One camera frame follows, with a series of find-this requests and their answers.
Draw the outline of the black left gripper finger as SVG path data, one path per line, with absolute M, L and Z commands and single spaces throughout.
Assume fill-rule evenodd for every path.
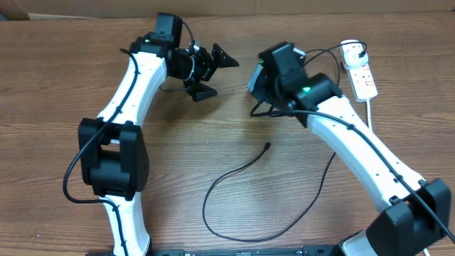
M 188 84 L 186 92 L 192 97 L 194 102 L 200 102 L 210 97 L 215 97 L 218 92 L 201 82 Z
M 213 44 L 211 55 L 216 68 L 239 67 L 239 63 L 228 55 L 217 43 Z

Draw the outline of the black smartphone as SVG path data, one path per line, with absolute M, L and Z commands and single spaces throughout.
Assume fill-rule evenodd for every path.
M 261 63 L 258 63 L 252 73 L 252 76 L 247 84 L 247 89 L 253 93 L 257 83 L 259 82 L 260 78 L 264 75 L 263 73 L 264 67 Z

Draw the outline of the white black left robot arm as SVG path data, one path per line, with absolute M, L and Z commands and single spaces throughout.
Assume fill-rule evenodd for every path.
M 218 44 L 211 50 L 181 49 L 173 36 L 149 33 L 131 43 L 129 66 L 110 103 L 97 118 L 78 127 L 83 181 L 92 187 L 93 203 L 104 205 L 111 226 L 111 255 L 149 255 L 141 192 L 149 176 L 149 156 L 142 125 L 154 95 L 167 77 L 183 81 L 198 102 L 217 92 L 206 86 L 218 68 L 239 63 Z

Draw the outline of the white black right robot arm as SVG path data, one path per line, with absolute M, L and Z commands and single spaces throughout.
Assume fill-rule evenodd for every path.
M 268 116 L 295 117 L 327 143 L 375 204 L 378 217 L 335 245 L 332 255 L 417 255 L 444 237 L 453 240 L 449 187 L 400 161 L 327 75 L 307 75 L 305 57 L 286 41 L 263 50 L 247 87 L 273 107 Z

